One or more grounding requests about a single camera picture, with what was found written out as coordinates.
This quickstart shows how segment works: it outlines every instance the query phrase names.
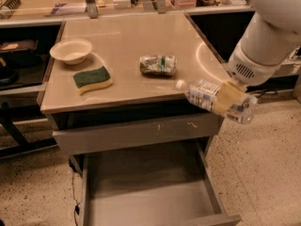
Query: speckled floor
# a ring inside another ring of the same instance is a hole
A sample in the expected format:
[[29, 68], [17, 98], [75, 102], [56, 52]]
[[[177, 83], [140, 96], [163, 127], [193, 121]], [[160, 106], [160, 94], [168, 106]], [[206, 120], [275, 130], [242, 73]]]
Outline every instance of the speckled floor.
[[[242, 126], [225, 121], [207, 154], [217, 191], [239, 226], [301, 225], [301, 104], [259, 106]], [[0, 161], [6, 226], [72, 226], [81, 179], [58, 148]]]

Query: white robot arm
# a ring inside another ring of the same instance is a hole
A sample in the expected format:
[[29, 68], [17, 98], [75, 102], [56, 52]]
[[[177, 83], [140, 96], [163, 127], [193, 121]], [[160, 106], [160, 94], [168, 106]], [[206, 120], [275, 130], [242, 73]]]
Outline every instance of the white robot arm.
[[301, 44], [301, 0], [251, 0], [256, 12], [233, 51], [231, 76], [247, 86], [269, 79]]

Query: bowl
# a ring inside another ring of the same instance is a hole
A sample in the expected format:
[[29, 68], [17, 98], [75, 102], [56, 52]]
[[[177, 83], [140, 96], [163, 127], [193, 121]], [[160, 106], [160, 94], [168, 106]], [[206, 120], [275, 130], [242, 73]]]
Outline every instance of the bowl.
[[66, 64], [75, 65], [84, 62], [92, 51], [92, 44], [88, 40], [72, 39], [58, 42], [50, 50], [50, 55]]

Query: plastic bottle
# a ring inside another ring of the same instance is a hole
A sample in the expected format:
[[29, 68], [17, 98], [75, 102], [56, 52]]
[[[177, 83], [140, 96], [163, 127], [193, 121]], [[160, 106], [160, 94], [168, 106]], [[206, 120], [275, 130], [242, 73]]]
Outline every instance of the plastic bottle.
[[[183, 80], [179, 80], [177, 89], [184, 91], [190, 104], [215, 113], [213, 111], [213, 103], [220, 90], [219, 85], [210, 83], [204, 79], [199, 79], [189, 84]], [[254, 118], [257, 105], [258, 99], [255, 96], [246, 93], [240, 101], [236, 102], [220, 116], [241, 124], [248, 124]]]

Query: open drawer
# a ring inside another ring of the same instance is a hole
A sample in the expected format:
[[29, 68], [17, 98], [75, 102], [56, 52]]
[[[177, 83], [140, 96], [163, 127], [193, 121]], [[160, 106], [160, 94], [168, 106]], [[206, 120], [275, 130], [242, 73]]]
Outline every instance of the open drawer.
[[82, 226], [236, 225], [196, 140], [86, 154]]

